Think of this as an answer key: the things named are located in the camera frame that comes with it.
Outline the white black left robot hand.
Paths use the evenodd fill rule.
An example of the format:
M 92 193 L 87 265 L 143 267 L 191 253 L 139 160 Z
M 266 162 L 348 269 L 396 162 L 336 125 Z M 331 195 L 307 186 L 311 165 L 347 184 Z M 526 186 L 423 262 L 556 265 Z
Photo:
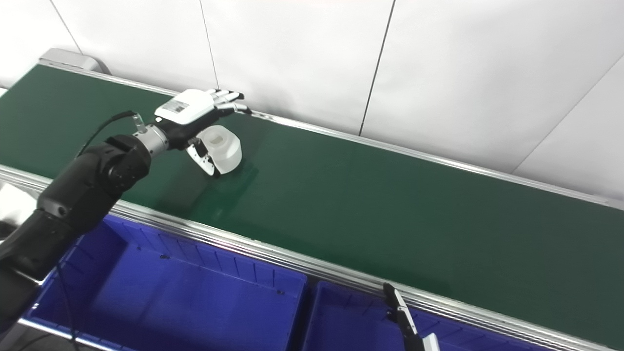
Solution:
M 244 96 L 229 90 L 187 89 L 155 111 L 155 126 L 168 149 L 185 150 L 207 175 L 231 173 L 242 161 L 240 139 L 216 123 L 234 113 L 252 114 Z

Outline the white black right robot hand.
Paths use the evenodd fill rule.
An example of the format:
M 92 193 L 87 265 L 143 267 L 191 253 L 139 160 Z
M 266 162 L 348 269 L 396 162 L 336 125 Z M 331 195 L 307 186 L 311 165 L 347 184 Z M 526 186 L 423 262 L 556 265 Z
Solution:
M 423 337 L 417 330 L 410 310 L 404 302 L 403 296 L 394 285 L 383 283 L 384 302 L 388 310 L 386 317 L 395 323 L 403 337 L 406 351 L 439 351 L 438 338 L 434 333 Z

